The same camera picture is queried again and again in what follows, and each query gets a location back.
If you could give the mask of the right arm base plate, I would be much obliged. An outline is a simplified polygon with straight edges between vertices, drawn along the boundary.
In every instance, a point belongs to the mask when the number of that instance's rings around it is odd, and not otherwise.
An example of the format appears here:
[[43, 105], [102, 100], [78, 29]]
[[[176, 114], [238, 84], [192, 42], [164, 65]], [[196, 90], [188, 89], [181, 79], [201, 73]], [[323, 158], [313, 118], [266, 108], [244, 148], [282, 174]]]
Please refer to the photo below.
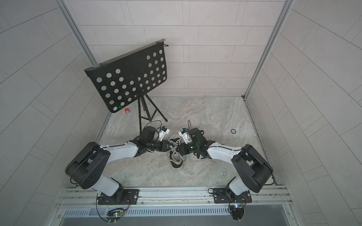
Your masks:
[[213, 196], [215, 203], [252, 203], [249, 191], [235, 195], [229, 188], [209, 188], [207, 192]]

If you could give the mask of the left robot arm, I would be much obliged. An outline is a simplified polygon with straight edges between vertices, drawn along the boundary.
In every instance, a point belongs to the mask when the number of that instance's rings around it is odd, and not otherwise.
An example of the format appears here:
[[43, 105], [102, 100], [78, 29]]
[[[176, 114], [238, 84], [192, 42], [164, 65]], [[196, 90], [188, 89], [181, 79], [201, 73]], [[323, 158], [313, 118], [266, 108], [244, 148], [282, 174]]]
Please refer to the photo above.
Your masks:
[[91, 188], [108, 197], [120, 196], [123, 186], [103, 174], [105, 166], [113, 161], [138, 157], [147, 151], [170, 152], [180, 144], [179, 138], [164, 140], [167, 134], [162, 127], [159, 137], [154, 138], [157, 129], [147, 126], [141, 134], [122, 145], [104, 146], [90, 142], [67, 165], [65, 173], [82, 189]]

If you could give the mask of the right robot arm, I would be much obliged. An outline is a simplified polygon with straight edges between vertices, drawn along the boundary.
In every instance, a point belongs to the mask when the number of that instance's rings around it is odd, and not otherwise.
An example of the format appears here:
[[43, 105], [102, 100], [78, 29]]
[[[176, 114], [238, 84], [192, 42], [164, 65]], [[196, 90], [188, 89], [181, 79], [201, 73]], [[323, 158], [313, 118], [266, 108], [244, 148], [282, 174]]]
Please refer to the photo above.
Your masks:
[[239, 196], [244, 192], [260, 192], [273, 174], [270, 164], [249, 144], [243, 147], [229, 147], [216, 141], [206, 140], [198, 128], [183, 128], [178, 132], [184, 140], [181, 154], [194, 154], [198, 159], [216, 159], [232, 164], [238, 176], [232, 179], [226, 189]]

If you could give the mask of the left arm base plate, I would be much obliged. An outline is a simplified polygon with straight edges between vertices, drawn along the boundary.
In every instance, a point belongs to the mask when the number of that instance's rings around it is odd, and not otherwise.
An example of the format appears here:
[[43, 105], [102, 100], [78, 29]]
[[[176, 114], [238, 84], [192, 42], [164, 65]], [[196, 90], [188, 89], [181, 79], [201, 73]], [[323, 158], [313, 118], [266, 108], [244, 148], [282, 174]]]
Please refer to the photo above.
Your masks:
[[134, 205], [137, 203], [139, 192], [139, 189], [122, 189], [113, 196], [101, 193], [97, 200], [99, 205]]

